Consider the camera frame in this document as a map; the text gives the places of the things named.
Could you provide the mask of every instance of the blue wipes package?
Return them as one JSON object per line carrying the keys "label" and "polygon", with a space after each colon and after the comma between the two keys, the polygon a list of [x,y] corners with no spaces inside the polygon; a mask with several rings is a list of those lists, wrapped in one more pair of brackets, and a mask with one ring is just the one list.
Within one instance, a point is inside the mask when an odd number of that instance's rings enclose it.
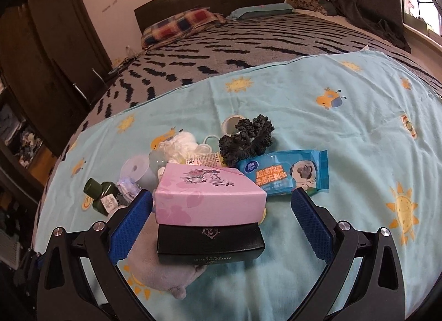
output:
{"label": "blue wipes package", "polygon": [[291,194],[297,187],[309,195],[328,190],[326,150],[271,152],[238,161],[236,167],[268,195]]}

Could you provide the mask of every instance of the black box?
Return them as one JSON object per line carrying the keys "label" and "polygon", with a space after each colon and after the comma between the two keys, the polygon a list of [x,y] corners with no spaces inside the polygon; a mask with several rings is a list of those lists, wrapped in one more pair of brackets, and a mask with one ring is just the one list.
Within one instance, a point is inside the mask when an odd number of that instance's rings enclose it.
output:
{"label": "black box", "polygon": [[266,245],[258,223],[158,227],[156,252],[162,264],[224,264],[259,257]]}

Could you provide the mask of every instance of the box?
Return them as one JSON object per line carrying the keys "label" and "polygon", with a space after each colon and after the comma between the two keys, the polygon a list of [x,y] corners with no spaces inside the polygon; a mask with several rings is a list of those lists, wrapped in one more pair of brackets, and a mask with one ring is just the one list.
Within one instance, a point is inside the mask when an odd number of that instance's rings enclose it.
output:
{"label": "box", "polygon": [[168,163],[155,191],[156,222],[230,226],[259,222],[267,193],[233,168]]}
{"label": "box", "polygon": [[266,245],[257,223],[220,227],[159,225],[162,264],[224,264],[259,257]]}

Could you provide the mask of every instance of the silver bolt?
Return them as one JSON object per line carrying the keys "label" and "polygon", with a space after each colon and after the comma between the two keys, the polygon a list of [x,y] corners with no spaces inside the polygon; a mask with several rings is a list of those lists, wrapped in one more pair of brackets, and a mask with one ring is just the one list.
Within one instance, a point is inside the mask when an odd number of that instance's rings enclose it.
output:
{"label": "silver bolt", "polygon": [[341,221],[339,223],[339,228],[343,231],[348,231],[348,230],[350,230],[350,224],[346,221]]}
{"label": "silver bolt", "polygon": [[381,234],[384,236],[390,236],[390,230],[387,228],[381,228]]}
{"label": "silver bolt", "polygon": [[54,230],[54,236],[60,236],[63,233],[63,229],[62,228],[56,228]]}
{"label": "silver bolt", "polygon": [[101,230],[103,230],[103,229],[104,229],[104,222],[99,221],[99,222],[96,222],[96,223],[94,224],[94,230],[95,230],[95,231],[101,231]]}

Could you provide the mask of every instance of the gray plush toy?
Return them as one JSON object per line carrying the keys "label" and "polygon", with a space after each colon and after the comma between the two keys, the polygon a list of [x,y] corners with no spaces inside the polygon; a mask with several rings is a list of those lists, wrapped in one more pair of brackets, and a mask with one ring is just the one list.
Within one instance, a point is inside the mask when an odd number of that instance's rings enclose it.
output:
{"label": "gray plush toy", "polygon": [[151,213],[127,256],[127,265],[133,276],[146,286],[158,291],[168,291],[182,300],[186,297],[186,287],[206,271],[207,265],[160,264],[156,254],[157,237],[158,224],[155,214]]}

